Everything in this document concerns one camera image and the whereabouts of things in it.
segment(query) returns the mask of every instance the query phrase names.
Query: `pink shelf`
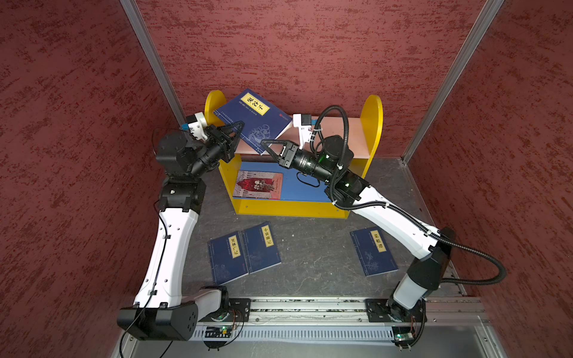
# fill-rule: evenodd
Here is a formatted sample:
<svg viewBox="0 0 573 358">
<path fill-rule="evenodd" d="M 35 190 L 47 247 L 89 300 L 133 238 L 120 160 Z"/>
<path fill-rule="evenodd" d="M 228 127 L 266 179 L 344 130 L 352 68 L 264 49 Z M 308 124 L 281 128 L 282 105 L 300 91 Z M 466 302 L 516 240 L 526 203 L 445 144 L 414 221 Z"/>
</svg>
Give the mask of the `pink shelf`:
<svg viewBox="0 0 573 358">
<path fill-rule="evenodd" d="M 362 123 L 360 118 L 349 118 L 348 124 L 350 126 L 350 137 L 348 138 L 348 147 L 352 152 L 354 152 L 354 158 L 358 159 L 368 159 L 370 158 L 370 151 L 366 146 L 366 138 L 364 137 L 364 131 L 362 130 Z M 339 117 L 325 117 L 321 122 L 322 132 L 324 137 L 332 136 L 338 134 L 342 137 L 343 135 L 343 124 L 342 119 Z M 286 132 L 283 133 L 279 139 L 291 140 L 297 144 L 299 143 L 299 129 L 296 127 L 290 127 Z M 315 145 L 319 143 L 320 139 L 316 136 Z M 236 153 L 239 154 L 258 154 L 253 148 L 246 144 L 242 139 L 239 142 Z"/>
</svg>

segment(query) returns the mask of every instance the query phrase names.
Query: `red wall panel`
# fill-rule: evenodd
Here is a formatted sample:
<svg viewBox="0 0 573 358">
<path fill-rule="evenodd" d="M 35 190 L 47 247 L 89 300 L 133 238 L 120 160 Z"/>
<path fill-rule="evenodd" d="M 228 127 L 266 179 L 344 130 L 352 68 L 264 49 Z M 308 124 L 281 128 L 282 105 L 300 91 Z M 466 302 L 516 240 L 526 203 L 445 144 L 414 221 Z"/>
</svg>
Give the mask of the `red wall panel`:
<svg viewBox="0 0 573 358">
<path fill-rule="evenodd" d="M 472 292 L 512 357 L 573 355 L 572 58 L 572 2 L 506 0 L 410 162 L 436 221 L 507 266 Z"/>
<path fill-rule="evenodd" d="M 175 119 L 119 1 L 4 1 L 0 28 L 1 355 L 106 357 Z"/>
<path fill-rule="evenodd" d="M 382 98 L 378 155 L 401 156 L 484 0 L 138 1 L 186 113 L 251 88 L 286 113 Z"/>
</svg>

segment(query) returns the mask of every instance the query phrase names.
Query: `book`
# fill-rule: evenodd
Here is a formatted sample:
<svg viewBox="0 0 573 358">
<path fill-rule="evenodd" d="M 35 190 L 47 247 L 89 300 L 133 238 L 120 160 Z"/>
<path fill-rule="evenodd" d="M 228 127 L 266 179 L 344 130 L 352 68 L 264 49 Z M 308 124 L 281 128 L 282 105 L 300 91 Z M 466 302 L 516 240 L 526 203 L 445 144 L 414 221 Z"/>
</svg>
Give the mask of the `book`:
<svg viewBox="0 0 573 358">
<path fill-rule="evenodd" d="M 269 222 L 211 239 L 207 246 L 216 285 L 281 263 Z"/>
<path fill-rule="evenodd" d="M 398 265 L 388 250 L 382 230 L 378 226 L 352 231 L 350 237 L 366 276 L 398 270 Z"/>
<path fill-rule="evenodd" d="M 267 269 L 281 263 L 274 244 L 270 223 L 264 222 L 239 232 L 249 273 Z"/>
<path fill-rule="evenodd" d="M 211 273 L 216 285 L 249 274 L 238 231 L 208 241 Z"/>
<path fill-rule="evenodd" d="M 245 89 L 213 111 L 226 124 L 243 121 L 241 138 L 257 153 L 263 154 L 263 139 L 277 139 L 292 126 L 292 118 L 254 91 Z"/>
<path fill-rule="evenodd" d="M 233 196 L 280 200 L 281 191 L 282 173 L 239 170 Z"/>
</svg>

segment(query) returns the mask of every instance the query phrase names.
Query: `gray floor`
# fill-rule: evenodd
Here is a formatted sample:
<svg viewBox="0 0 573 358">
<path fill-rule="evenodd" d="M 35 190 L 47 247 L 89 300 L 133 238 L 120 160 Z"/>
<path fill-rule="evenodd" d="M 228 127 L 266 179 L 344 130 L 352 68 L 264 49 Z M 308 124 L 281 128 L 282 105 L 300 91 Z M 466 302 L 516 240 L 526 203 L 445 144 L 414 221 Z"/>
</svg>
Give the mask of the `gray floor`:
<svg viewBox="0 0 573 358">
<path fill-rule="evenodd" d="M 386 234 L 399 270 L 365 277 L 350 231 L 373 226 L 367 219 L 353 213 L 347 220 L 237 215 L 219 172 L 213 171 L 203 178 L 207 192 L 189 243 L 183 270 L 184 295 L 213 284 L 207 251 L 209 239 L 265 221 L 270 222 L 282 264 L 228 283 L 231 296 L 388 297 L 413 259 L 398 241 Z M 428 222 L 419 193 L 408 180 L 400 160 L 375 159 L 366 179 L 396 205 Z M 460 290 L 455 285 L 443 284 L 434 296 L 460 296 Z"/>
</svg>

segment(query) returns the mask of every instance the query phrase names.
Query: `robotic arm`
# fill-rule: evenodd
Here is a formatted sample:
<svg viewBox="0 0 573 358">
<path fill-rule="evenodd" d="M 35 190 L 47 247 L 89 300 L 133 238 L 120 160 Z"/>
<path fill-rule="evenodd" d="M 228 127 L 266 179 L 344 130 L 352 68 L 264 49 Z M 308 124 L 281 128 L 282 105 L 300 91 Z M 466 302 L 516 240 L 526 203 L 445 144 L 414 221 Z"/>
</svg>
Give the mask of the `robotic arm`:
<svg viewBox="0 0 573 358">
<path fill-rule="evenodd" d="M 165 168 L 167 180 L 158 200 L 157 238 L 133 306 L 121 309 L 117 317 L 117 324 L 139 340 L 188 340 L 198 320 L 229 308 L 224 286 L 207 287 L 184 299 L 181 280 L 205 195 L 201 176 L 217 168 L 219 160 L 231 161 L 244 124 L 207 126 L 202 113 L 187 117 L 187 121 L 185 132 L 204 142 L 188 141 L 183 131 L 170 133 L 159 142 L 156 159 Z"/>
<path fill-rule="evenodd" d="M 342 114 L 344 137 L 336 135 L 323 138 L 320 122 L 333 109 Z M 170 133 L 159 142 L 156 159 L 165 168 L 168 179 L 158 200 L 159 225 L 155 247 L 134 304 L 121 309 L 117 318 L 118 325 L 125 330 L 124 335 L 129 333 L 139 340 L 188 340 L 197 321 L 205 315 L 229 311 L 229 296 L 223 286 L 206 287 L 195 296 L 184 298 L 181 281 L 191 232 L 201 212 L 205 194 L 205 183 L 201 176 L 217 168 L 219 160 L 227 163 L 232 160 L 243 123 L 207 126 L 202 113 L 188 117 L 187 121 L 189 124 L 182 128 L 204 142 L 188 141 L 182 131 Z M 301 122 L 301 125 L 308 125 L 307 122 Z M 314 146 L 316 134 L 322 143 L 320 151 Z M 415 257 L 387 301 L 384 313 L 392 320 L 408 322 L 422 312 L 423 324 L 424 298 L 438 289 L 442 282 L 490 285 L 503 280 L 506 272 L 498 260 L 455 243 L 455 233 L 451 229 L 438 230 L 419 221 L 348 169 L 354 154 L 348 149 L 348 118 L 341 107 L 325 109 L 316 121 L 309 143 L 312 152 L 299 148 L 292 141 L 261 142 L 279 165 L 327 183 L 325 193 L 337 208 L 353 211 L 374 222 Z M 276 144 L 282 146 L 278 152 L 271 148 L 276 148 Z M 498 267 L 499 274 L 488 280 L 443 278 L 452 247 L 486 258 Z M 420 336 L 421 331 L 410 345 L 417 342 Z"/>
<path fill-rule="evenodd" d="M 344 137 L 336 135 L 323 138 L 321 135 L 320 122 L 331 110 L 337 110 L 342 114 Z M 322 143 L 320 151 L 314 147 L 316 134 Z M 323 111 L 317 119 L 309 142 L 312 152 L 286 140 L 263 140 L 261 144 L 280 166 L 299 170 L 304 175 L 324 181 L 328 184 L 325 193 L 337 208 L 353 211 L 369 219 L 396 238 L 415 257 L 387 302 L 386 313 L 391 319 L 408 322 L 417 312 L 424 311 L 424 298 L 437 290 L 442 282 L 490 285 L 505 278 L 505 268 L 497 259 L 455 243 L 456 235 L 453 230 L 448 228 L 438 230 L 414 218 L 386 199 L 368 181 L 348 169 L 354 154 L 348 148 L 348 118 L 342 107 L 330 106 Z M 271 146 L 276 148 L 276 145 L 282 147 L 278 152 L 271 148 Z M 450 261 L 452 247 L 469 251 L 491 261 L 498 267 L 499 274 L 488 280 L 442 278 Z"/>
</svg>

